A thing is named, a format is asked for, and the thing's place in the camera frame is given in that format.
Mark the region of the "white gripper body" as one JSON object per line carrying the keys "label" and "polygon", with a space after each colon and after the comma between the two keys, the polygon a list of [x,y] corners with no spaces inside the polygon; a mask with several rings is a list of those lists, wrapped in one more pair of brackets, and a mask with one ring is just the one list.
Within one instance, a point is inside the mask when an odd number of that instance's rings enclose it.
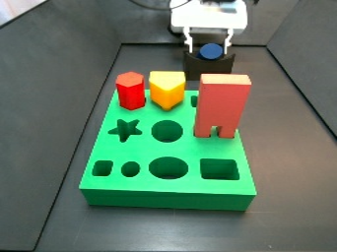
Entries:
{"label": "white gripper body", "polygon": [[248,8],[244,0],[170,0],[171,30],[183,28],[233,30],[242,33],[248,26]]}

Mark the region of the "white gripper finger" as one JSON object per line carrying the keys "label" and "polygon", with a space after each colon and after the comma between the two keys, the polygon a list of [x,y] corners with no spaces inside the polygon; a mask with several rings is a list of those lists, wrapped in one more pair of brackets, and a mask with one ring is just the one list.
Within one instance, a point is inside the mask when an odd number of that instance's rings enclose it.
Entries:
{"label": "white gripper finger", "polygon": [[190,27],[183,27],[185,44],[189,46],[189,52],[194,52],[194,39],[190,35]]}
{"label": "white gripper finger", "polygon": [[225,55],[228,54],[228,48],[232,45],[230,40],[233,38],[233,34],[234,34],[233,29],[228,29],[228,31],[226,31],[226,38],[225,38],[225,41],[224,41],[224,54]]}

